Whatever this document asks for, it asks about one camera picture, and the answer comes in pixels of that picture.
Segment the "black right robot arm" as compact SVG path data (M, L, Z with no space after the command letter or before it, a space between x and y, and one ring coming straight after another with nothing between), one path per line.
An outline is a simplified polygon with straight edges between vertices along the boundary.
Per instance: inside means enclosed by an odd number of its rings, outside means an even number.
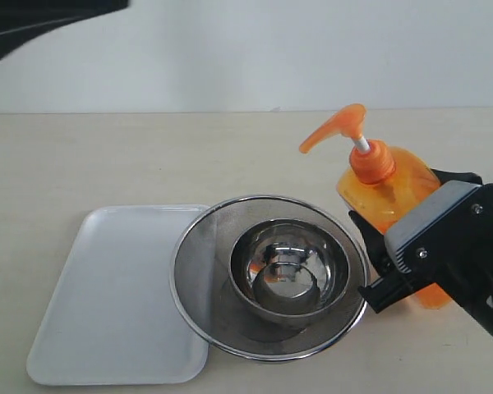
M385 234L349 210L379 275L358 291L380 313L436 284L493 337L493 183L435 174L442 186Z

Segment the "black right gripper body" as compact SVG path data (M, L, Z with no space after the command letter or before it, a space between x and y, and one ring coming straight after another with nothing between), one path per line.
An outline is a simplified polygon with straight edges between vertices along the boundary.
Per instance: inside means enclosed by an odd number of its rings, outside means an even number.
M493 183L472 195L424 231L405 250L412 271L401 273L393 263L394 282L379 278L359 292L380 312L423 287L436 283L463 308L483 297L493 278Z

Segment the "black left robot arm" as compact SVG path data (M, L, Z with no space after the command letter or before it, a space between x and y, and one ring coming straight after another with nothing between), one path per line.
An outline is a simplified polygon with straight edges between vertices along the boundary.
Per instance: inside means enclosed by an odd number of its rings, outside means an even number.
M0 114L111 112L128 1L0 1Z

